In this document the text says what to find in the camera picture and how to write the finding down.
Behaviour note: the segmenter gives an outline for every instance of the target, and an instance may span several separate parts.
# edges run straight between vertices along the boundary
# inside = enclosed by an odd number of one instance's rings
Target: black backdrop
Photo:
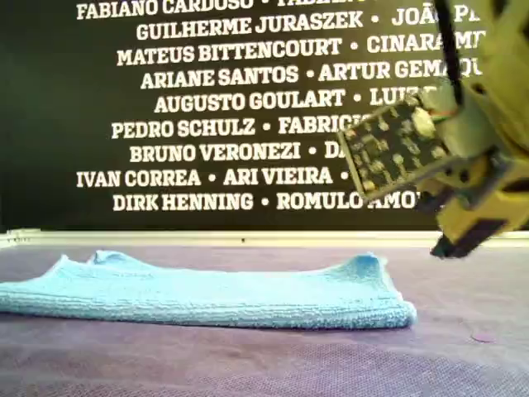
[[[428,230],[435,227],[433,216],[417,213],[410,207],[413,195],[409,192],[395,200],[389,199],[362,208],[303,209],[299,201],[304,193],[343,192],[349,197],[354,191],[349,180],[342,179],[346,163],[340,158],[325,158],[326,141],[334,135],[316,133],[280,134],[280,117],[326,115],[363,115],[375,108],[371,88],[382,92],[391,87],[423,87],[435,83],[434,77],[399,78],[395,68],[400,60],[439,60],[439,50],[405,51],[400,53],[372,53],[368,51],[370,36],[415,35],[436,33],[433,24],[395,26],[391,18],[400,7],[417,7],[423,2],[411,0],[354,0],[329,4],[280,7],[278,0],[254,0],[249,9],[186,12],[165,15],[159,1],[155,16],[122,17],[78,20],[78,9],[69,0],[17,0],[2,2],[2,78],[5,90],[2,98],[5,112],[2,120],[2,148],[4,166],[2,176],[2,215],[8,228],[40,227],[43,229],[278,229],[278,230]],[[459,5],[459,12],[465,6]],[[262,16],[310,15],[314,12],[363,12],[362,27],[348,29],[320,29],[310,31],[281,31],[249,35],[207,36],[146,40],[136,38],[140,24],[185,22],[219,18],[251,17],[251,25],[259,25]],[[469,15],[456,23],[458,31],[479,31],[480,22],[469,20]],[[250,43],[263,41],[295,41],[319,39],[327,48],[329,38],[341,39],[335,54],[201,62],[197,60],[200,45]],[[350,43],[358,43],[353,49]],[[117,65],[119,50],[191,46],[193,62],[164,65]],[[475,50],[462,48],[464,57],[475,56]],[[358,79],[346,81],[318,81],[324,64],[347,62],[387,62],[390,79]],[[291,66],[298,70],[294,83],[221,86],[219,69],[225,75],[234,69],[262,66]],[[141,89],[144,75],[154,72],[212,69],[214,86],[167,89]],[[314,77],[307,77],[313,70]],[[304,97],[308,90],[344,89],[343,103],[332,108],[252,109],[252,93],[299,91]],[[241,110],[220,112],[154,112],[158,98],[194,94],[242,93],[246,106]],[[355,94],[362,99],[355,101]],[[172,121],[213,118],[255,119],[255,134],[249,136],[178,136],[156,139],[112,139],[113,122]],[[269,130],[263,128],[269,123]],[[293,148],[299,142],[299,158],[284,160],[207,161],[200,145],[248,144],[256,142],[283,143]],[[188,145],[196,150],[192,161],[131,162],[131,146]],[[315,154],[309,152],[314,147]],[[332,184],[267,184],[264,168],[316,167],[329,169]],[[229,169],[256,169],[257,184],[224,185]],[[127,186],[127,171],[191,170],[201,180],[197,186],[161,186],[139,188]],[[78,172],[121,171],[120,186],[78,186]],[[208,176],[216,176],[210,181]],[[251,209],[192,210],[185,200],[196,194],[250,194]],[[278,193],[296,209],[280,209]],[[158,210],[115,211],[114,196],[125,194],[158,194]],[[181,194],[180,208],[163,208],[163,194]]]

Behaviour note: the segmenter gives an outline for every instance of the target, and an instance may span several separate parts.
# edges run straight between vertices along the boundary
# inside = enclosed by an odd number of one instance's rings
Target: purple fabric surface
[[[96,249],[216,270],[310,270],[369,251],[27,246],[0,251],[0,280]],[[0,396],[529,396],[529,250],[481,249],[462,261],[427,249],[374,253],[388,257],[395,285],[417,306],[413,328],[285,332],[0,314]]]

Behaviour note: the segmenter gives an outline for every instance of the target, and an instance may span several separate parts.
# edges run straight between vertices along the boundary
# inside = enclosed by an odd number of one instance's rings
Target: electronic components
[[[356,190],[367,199],[414,184],[455,161],[416,97],[338,132],[338,141]]]

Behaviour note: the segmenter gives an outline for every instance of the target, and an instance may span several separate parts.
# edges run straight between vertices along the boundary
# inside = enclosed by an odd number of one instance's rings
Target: blue towel
[[[310,271],[165,269],[114,251],[0,283],[0,312],[239,328],[402,328],[417,312],[372,254]]]

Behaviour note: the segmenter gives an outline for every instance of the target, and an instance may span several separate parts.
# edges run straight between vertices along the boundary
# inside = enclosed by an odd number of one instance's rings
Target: folded towel
[[[67,256],[43,276],[0,283],[0,312],[239,328],[401,328],[417,312],[386,260],[368,254],[310,271],[165,269],[114,251]]]

